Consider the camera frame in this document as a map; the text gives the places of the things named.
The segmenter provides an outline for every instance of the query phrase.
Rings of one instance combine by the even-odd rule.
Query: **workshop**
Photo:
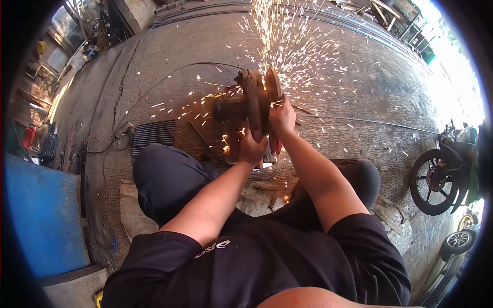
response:
[[[153,143],[224,174],[245,136],[266,138],[236,208],[283,208],[301,163],[269,110],[290,102],[295,134],[323,157],[376,167],[369,213],[402,256],[409,304],[428,307],[433,275],[464,262],[481,223],[478,84],[428,0],[65,1],[10,102],[21,249],[56,307],[100,307],[133,238],[162,226],[134,180]]]

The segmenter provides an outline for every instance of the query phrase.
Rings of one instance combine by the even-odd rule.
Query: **motorcycle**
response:
[[[425,214],[439,215],[453,206],[468,205],[480,197],[477,184],[478,131],[450,120],[437,138],[437,149],[418,157],[409,178],[411,196]]]

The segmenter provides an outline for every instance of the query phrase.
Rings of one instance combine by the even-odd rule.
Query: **blue metal sheet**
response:
[[[35,277],[89,266],[80,226],[80,176],[9,154],[5,162],[8,206]]]

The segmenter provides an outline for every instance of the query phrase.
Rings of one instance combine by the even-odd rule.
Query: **dark pants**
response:
[[[380,190],[380,177],[375,166],[360,159],[338,159],[332,162],[369,209]],[[199,163],[187,153],[161,144],[151,144],[143,149],[134,163],[139,205],[144,214],[159,227],[175,217],[202,187],[218,176],[219,172],[211,162]],[[291,201],[284,207],[260,217],[251,217],[235,208],[223,230],[253,219],[279,221],[300,231],[322,229],[313,202],[299,183],[291,194]]]

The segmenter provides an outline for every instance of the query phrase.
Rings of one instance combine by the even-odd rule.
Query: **yellow object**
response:
[[[43,40],[39,40],[37,41],[36,43],[36,51],[37,51],[37,54],[42,54],[44,49],[46,48],[46,42],[43,41]]]
[[[101,301],[103,300],[103,291],[99,292],[95,297],[94,301],[96,302],[96,306],[101,308]]]

